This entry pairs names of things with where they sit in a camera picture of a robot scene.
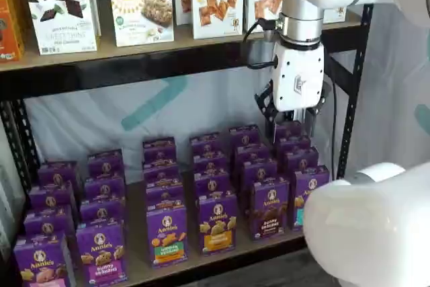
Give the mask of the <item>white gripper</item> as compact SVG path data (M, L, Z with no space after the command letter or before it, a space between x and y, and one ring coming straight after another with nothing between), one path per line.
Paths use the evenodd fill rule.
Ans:
M317 116L331 94L331 86L323 82L324 55L321 43L306 50L275 43L277 67L272 69L269 83L254 95L268 139L275 139L277 125L286 120L285 112L306 108L304 128L309 137L314 136Z

